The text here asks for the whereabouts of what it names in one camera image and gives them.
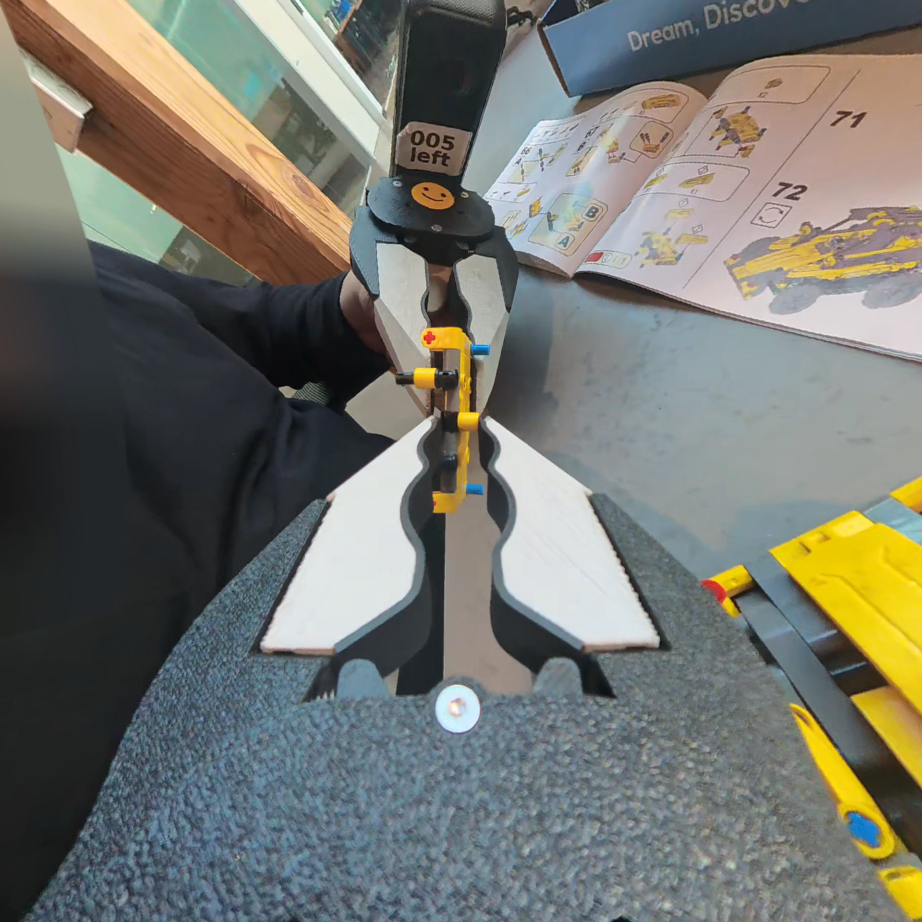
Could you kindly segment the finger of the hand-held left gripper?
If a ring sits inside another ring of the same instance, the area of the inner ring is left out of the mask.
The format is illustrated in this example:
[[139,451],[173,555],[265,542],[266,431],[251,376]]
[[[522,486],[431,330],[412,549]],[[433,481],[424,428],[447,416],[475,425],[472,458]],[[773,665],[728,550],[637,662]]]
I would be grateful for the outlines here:
[[426,261],[398,243],[376,244],[379,294],[375,323],[398,373],[431,365],[431,352],[421,340],[429,327],[424,303],[429,293]]
[[506,305],[497,262],[472,255],[457,262],[453,281],[463,305],[463,329],[473,345],[489,347],[474,358],[474,406],[483,413],[490,399],[506,334]]

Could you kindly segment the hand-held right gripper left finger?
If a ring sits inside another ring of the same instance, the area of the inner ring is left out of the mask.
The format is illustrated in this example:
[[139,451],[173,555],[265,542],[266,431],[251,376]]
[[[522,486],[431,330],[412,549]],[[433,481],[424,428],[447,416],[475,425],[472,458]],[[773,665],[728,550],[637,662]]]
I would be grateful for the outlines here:
[[259,649],[373,662],[385,677],[419,652],[432,625],[423,530],[432,519],[427,418],[328,497],[279,596]]

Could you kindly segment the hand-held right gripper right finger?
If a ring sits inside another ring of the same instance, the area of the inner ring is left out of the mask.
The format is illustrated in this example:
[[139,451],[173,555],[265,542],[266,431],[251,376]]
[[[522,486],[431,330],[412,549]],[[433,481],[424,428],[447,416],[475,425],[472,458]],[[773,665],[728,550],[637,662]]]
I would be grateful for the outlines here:
[[478,442],[500,532],[490,624],[501,648],[533,674],[555,658],[587,672],[597,654],[659,649],[654,619],[597,513],[601,497],[491,418]]

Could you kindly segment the small yellow brick assembly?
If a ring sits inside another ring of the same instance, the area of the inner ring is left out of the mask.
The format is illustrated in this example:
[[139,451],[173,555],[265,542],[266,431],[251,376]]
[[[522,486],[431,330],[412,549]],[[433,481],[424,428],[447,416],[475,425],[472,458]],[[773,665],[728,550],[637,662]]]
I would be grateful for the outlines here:
[[456,513],[467,496],[482,496],[484,487],[468,478],[470,438],[478,432],[480,415],[472,398],[474,359],[488,356],[490,347],[473,343],[462,328],[427,327],[421,345],[431,364],[397,372],[396,383],[428,394],[430,413],[437,418],[439,457],[432,475],[433,513]]

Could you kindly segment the yellow brick vehicle model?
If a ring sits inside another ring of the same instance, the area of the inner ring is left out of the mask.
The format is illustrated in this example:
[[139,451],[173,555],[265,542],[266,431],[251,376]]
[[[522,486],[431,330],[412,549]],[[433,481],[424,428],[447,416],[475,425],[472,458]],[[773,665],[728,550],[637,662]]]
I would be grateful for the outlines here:
[[921,478],[703,580],[788,700],[836,814],[921,918]]

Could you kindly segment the person's left forearm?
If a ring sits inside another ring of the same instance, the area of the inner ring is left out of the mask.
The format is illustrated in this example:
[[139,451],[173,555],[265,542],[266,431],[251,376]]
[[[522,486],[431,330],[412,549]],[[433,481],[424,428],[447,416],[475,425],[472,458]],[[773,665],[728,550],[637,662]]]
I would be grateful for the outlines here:
[[90,242],[98,273],[111,270],[132,293],[158,293],[254,367],[273,386],[326,386],[345,405],[390,369],[369,350],[340,311],[342,273],[315,284],[239,286],[186,275]]

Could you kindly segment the glass partition panel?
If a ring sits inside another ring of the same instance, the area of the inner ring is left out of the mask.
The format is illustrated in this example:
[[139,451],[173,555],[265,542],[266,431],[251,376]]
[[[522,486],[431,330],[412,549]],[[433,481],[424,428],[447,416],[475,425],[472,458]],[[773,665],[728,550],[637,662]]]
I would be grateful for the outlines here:
[[[371,166],[309,103],[307,87],[238,2],[130,6],[349,218]],[[254,286],[256,277],[80,152],[58,146],[89,243],[189,276]]]

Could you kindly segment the person's dark clothing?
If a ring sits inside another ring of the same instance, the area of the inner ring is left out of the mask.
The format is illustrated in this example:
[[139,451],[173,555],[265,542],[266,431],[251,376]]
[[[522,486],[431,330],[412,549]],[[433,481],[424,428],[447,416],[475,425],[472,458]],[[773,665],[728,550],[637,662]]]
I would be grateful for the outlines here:
[[194,619],[387,445],[173,298],[86,294],[2,305],[2,920],[58,869]]

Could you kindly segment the instruction booklet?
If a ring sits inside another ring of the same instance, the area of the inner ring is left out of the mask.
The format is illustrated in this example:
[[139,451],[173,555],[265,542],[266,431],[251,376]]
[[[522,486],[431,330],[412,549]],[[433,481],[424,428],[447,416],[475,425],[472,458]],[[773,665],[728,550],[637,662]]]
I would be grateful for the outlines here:
[[486,193],[520,263],[919,362],[920,54],[746,64],[537,123]]

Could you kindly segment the blue cardboard box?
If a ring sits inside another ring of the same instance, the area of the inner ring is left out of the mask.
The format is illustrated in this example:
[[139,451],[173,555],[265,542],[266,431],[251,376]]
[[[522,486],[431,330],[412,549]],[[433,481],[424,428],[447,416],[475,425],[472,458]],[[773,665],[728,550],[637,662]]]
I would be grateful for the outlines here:
[[919,1],[557,1],[539,19],[569,97],[919,26]]

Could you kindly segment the white metal bracket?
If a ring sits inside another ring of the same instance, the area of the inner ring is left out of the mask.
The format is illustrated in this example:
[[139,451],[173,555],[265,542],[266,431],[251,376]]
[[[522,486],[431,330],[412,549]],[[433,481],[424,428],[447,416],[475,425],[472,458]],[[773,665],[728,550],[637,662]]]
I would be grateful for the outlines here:
[[69,153],[76,153],[93,104],[32,54],[21,47],[18,50],[53,140]]

